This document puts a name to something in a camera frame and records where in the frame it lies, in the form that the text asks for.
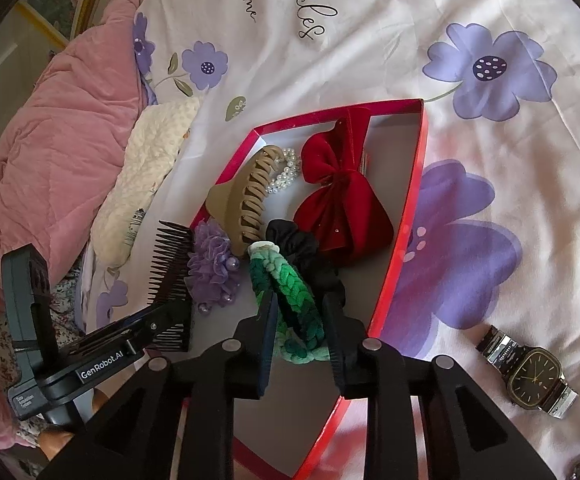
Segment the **watch face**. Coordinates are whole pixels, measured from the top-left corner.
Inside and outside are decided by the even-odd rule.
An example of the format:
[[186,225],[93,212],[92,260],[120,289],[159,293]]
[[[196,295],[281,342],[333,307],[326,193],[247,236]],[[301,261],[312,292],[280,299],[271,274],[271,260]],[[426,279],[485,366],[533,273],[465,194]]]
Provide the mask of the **watch face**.
[[544,402],[561,375],[557,359],[543,348],[531,350],[508,380],[512,400],[526,410]]

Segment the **white floral bed sheet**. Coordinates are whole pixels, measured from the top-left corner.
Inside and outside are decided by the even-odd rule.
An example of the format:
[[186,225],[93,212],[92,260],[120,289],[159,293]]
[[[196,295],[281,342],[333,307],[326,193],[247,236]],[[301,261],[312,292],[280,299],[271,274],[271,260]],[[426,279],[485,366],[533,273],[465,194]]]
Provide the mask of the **white floral bed sheet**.
[[[569,474],[580,397],[565,420],[526,412],[474,346],[494,324],[557,355],[580,393],[580,10],[571,0],[145,0],[134,49],[151,102],[194,95],[202,107],[122,269],[128,305],[113,317],[145,304],[158,220],[190,222],[251,128],[423,98],[427,167],[382,338],[409,356],[453,356],[555,475]],[[360,478],[363,410],[349,410],[313,478]]]

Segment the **pink blanket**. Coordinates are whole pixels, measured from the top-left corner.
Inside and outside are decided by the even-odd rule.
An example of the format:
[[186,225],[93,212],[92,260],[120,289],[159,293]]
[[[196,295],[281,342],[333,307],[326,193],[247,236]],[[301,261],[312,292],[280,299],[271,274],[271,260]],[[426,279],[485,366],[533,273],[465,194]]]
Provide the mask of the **pink blanket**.
[[[54,57],[0,140],[1,256],[33,243],[54,285],[80,254],[145,106],[132,49],[142,0],[113,0],[102,23]],[[0,399],[0,449],[16,441]]]

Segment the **purple flower hair tie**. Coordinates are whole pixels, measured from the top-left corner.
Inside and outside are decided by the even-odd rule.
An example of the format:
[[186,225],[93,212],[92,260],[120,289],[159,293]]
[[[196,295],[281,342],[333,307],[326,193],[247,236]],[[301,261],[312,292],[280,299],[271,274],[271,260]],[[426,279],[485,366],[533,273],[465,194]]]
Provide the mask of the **purple flower hair tie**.
[[200,313],[234,302],[239,259],[230,252],[230,238],[213,218],[195,227],[195,252],[190,253],[188,290]]

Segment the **beige hair claw clip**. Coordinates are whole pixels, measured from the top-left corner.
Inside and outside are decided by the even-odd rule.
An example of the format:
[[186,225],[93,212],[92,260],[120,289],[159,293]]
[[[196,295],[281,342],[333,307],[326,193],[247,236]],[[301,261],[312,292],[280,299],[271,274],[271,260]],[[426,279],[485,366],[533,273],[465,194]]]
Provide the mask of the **beige hair claw clip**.
[[212,186],[206,198],[206,209],[230,238],[232,254],[241,257],[247,247],[261,240],[263,200],[272,174],[278,170],[276,160],[283,150],[277,146],[261,148],[228,182]]

